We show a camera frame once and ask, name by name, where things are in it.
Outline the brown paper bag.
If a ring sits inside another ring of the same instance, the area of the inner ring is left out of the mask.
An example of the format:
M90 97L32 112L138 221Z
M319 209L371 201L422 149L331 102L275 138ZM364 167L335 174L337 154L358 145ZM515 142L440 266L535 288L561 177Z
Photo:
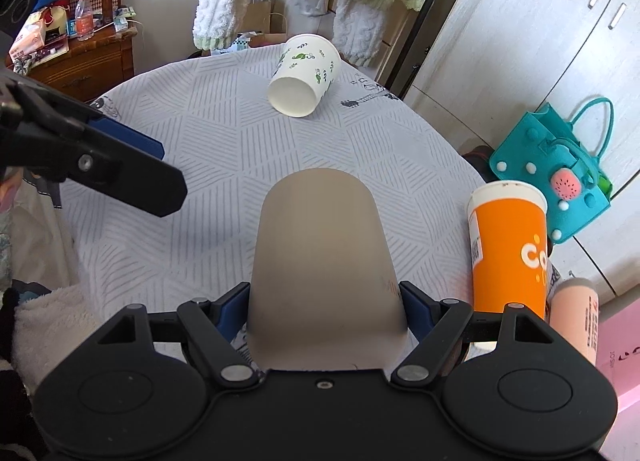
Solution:
M247 7L240 33L248 39L252 48L279 45L288 38L288 20L273 10L272 2L253 2Z

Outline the clear plastic water bottle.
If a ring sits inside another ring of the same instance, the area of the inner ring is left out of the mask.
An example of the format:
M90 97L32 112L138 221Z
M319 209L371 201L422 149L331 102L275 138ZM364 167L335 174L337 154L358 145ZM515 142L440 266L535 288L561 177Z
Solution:
M91 0L78 0L75 9L75 28L78 40L90 39L94 34Z

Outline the white patterned tablecloth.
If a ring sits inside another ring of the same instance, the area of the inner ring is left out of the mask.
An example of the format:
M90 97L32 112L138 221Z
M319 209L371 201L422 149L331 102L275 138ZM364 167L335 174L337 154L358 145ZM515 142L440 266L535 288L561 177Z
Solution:
M184 60L107 91L103 110L158 140L188 187L157 218L74 182L62 188L80 279L101 320L172 311L252 277L262 203L288 175L332 168L370 190L395 273L433 299L473 297L466 207L480 174L401 100L349 65L313 114L270 106L271 46Z

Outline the pink paper gift bag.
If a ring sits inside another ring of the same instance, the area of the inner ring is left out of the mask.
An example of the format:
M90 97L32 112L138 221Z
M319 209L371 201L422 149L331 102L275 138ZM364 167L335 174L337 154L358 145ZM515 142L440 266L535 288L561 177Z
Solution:
M610 460L639 459L639 306L600 326L597 367L614 387L618 411L601 449Z

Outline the white green-print paper cup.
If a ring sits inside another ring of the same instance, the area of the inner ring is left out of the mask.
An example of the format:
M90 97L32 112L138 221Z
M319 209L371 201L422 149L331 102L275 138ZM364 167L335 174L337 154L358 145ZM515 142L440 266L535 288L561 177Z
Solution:
M335 46L317 34L299 34L283 46L267 89L273 109L289 117L306 117L319 106L340 72Z

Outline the wooden side cabinet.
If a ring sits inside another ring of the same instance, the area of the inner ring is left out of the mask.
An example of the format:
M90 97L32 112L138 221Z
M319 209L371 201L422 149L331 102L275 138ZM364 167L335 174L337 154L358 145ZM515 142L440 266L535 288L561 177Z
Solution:
M96 99L134 76L132 41L138 29L112 26L88 40L72 40L62 56L38 65L27 76L80 101Z

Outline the pink bottle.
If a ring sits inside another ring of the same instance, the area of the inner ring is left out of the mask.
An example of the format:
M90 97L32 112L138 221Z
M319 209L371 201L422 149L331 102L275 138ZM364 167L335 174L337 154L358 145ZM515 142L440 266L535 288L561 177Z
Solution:
M570 278L556 287L550 302L551 328L592 365L597 360L599 317L599 295L588 279Z

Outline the beige metal tumbler cup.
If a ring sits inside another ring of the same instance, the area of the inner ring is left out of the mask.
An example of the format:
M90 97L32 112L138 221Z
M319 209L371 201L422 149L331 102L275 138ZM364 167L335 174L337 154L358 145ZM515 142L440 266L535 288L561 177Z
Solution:
M373 195L336 169L288 175L260 213L247 317L263 370L388 369L408 342Z

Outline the orange white paper cup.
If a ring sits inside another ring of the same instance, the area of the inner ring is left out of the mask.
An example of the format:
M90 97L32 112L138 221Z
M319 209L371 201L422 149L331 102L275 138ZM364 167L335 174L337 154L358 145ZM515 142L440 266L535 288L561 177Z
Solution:
M516 180L484 184L471 195L473 308L501 313L510 303L546 315L547 210L536 187Z

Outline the teal felt handbag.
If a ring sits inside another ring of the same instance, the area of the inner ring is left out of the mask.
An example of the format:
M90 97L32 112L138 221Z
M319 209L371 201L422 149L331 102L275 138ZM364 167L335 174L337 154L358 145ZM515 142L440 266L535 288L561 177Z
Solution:
M606 132L599 150L591 153L575 136L574 128L599 104L606 106ZM613 184L600 160L608 149L613 125L614 106L608 98L588 101L570 121L546 102L537 111L525 113L489 158L498 179L526 182L544 195L552 243L570 239L610 207Z

